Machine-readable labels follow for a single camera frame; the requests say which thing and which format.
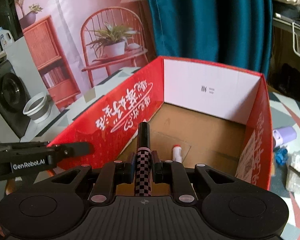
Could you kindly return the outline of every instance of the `chair backrest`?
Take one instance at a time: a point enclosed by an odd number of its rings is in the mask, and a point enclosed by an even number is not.
[[[98,48],[98,46],[89,44],[97,39],[95,31],[106,28],[104,22],[108,22],[111,26],[125,25],[138,31],[138,34],[128,39],[128,44],[137,43],[144,49],[144,28],[139,16],[123,7],[104,8],[90,15],[81,28],[81,42],[86,66],[91,65],[93,60],[103,55],[102,47]]]

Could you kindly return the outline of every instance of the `chair leg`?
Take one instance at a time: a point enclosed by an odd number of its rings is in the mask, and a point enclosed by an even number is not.
[[[109,65],[108,65],[108,66],[106,66],[106,71],[107,71],[108,77],[109,77],[109,76],[111,76],[111,72],[110,72]]]
[[[134,67],[137,66],[137,63],[136,63],[136,59],[135,59],[135,58],[133,58],[133,59],[131,60],[131,62],[132,62],[132,65],[133,65]]]
[[[145,57],[145,60],[146,60],[147,64],[149,64],[149,60],[148,60],[146,54],[143,54],[143,56]]]
[[[89,77],[89,80],[90,80],[91,88],[93,88],[94,85],[93,85],[93,76],[92,76],[92,71],[91,70],[88,70],[88,77]]]

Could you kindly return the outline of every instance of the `bookshelf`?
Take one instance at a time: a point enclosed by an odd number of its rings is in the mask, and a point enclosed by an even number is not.
[[[25,28],[23,35],[34,64],[57,107],[60,109],[73,103],[80,90],[60,45],[51,16]]]

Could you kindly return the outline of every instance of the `curtain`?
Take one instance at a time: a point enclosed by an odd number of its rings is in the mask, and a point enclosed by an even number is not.
[[[272,0],[148,0],[157,55],[220,62],[267,76]]]

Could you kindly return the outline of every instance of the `open box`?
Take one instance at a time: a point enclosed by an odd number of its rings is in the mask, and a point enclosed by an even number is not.
[[[102,167],[136,150],[138,124],[150,123],[151,149],[185,167],[205,163],[269,188],[272,124],[262,74],[200,60],[158,57],[103,96],[51,144],[88,141],[94,153],[64,159],[63,169]]]

